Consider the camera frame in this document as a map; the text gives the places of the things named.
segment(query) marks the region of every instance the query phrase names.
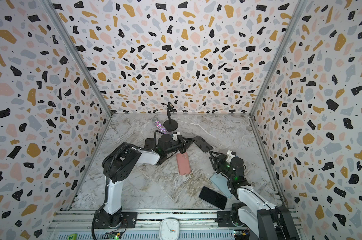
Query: clock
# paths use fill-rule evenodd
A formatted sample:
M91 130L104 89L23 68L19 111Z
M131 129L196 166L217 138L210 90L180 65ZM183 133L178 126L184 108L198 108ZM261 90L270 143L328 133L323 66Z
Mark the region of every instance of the clock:
M180 224L176 219L167 218L162 220L159 227L160 240L177 240L180 232Z

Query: terrazzo wall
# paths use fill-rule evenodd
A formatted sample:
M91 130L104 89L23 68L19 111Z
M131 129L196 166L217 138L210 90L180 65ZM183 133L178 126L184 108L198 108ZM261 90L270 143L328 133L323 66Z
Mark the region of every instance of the terrazzo wall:
M362 1L308 1L254 119L308 239L362 240Z
M113 112L247 112L296 0L54 0Z
M0 239L44 237L106 121L39 2L0 1Z

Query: pink phone case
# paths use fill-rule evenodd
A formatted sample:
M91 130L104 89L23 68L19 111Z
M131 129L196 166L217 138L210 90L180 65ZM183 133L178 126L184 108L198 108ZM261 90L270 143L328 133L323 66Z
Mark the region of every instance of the pink phone case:
M189 156L185 153L177 153L178 172L180 175L189 174L192 172L189 165Z

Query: marble surface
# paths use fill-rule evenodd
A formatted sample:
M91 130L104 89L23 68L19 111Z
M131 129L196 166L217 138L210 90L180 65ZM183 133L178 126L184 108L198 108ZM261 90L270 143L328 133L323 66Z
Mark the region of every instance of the marble surface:
M102 161L122 142L144 146L146 138L153 137L156 126L151 119L156 116L165 121L165 114L116 114L97 156L74 200L74 209L97 209L104 199L105 178ZM173 114L183 137L201 136L215 152L235 151L244 159L245 178L261 196L276 203L274 190L264 161L256 143L247 115ZM214 174L209 153L192 144L187 153L191 174L179 175L175 155L162 165L137 164L124 182L122 207L124 209L193 209L216 208L201 199L199 193L207 186L219 193L210 177ZM226 208L238 202L228 199Z

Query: light blue phone case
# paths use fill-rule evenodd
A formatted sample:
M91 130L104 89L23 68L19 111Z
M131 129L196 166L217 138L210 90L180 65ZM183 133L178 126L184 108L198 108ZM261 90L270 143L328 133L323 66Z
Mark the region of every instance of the light blue phone case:
M210 181L219 189L221 192L224 193L225 196L231 198L233 195L230 193L228 185L226 184L227 179L222 176L221 174L215 173L211 178Z

